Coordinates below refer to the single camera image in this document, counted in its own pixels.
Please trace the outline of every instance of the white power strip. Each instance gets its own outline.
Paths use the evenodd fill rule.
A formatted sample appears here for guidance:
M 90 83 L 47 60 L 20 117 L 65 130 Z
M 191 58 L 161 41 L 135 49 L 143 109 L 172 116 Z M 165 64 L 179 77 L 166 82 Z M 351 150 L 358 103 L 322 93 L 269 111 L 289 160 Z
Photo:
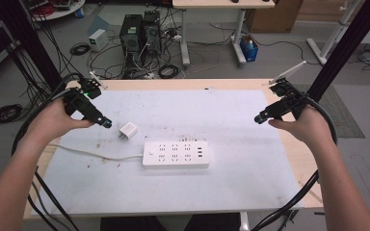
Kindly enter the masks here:
M 145 168 L 195 168 L 209 166 L 206 141 L 146 142 Z

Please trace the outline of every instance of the computer tower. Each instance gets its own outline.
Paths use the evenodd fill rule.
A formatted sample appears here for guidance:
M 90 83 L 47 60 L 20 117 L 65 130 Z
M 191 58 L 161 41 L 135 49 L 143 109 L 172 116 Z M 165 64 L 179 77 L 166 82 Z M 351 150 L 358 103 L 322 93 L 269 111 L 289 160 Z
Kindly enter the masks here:
M 145 12 L 143 24 L 146 42 L 148 43 L 148 54 L 154 55 L 161 53 L 160 12 Z
M 141 52 L 145 46 L 143 16 L 140 14 L 127 14 L 121 25 L 119 39 L 125 52 Z

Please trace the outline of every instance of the red object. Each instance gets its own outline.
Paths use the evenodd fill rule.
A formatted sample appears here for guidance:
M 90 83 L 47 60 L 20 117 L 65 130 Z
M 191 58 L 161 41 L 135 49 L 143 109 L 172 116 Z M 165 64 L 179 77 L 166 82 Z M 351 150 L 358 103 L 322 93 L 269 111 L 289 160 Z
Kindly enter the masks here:
M 49 16 L 55 12 L 53 5 L 44 5 L 32 10 L 32 14 L 35 16 Z

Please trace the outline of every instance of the hand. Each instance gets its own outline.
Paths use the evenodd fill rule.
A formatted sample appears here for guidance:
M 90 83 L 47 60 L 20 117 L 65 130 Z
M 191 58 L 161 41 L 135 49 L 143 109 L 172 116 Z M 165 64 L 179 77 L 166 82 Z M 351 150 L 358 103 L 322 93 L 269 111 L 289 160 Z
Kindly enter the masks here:
M 287 122 L 278 119 L 269 120 L 269 124 L 278 129 L 291 133 L 299 141 L 303 141 L 307 146 L 313 146 L 326 141 L 332 141 L 330 128 L 316 109 L 306 106 L 297 121 Z
M 92 125 L 93 123 L 88 120 L 71 118 L 65 112 L 63 99 L 57 99 L 43 109 L 31 122 L 24 138 L 47 145 L 72 129 L 88 128 Z

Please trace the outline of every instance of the extension cord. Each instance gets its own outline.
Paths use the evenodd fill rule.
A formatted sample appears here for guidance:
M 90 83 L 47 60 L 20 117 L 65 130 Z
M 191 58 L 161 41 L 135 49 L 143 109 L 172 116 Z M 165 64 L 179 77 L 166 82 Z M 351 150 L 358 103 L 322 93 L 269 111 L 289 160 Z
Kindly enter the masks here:
M 201 168 L 209 166 L 206 141 L 146 142 L 145 168 Z

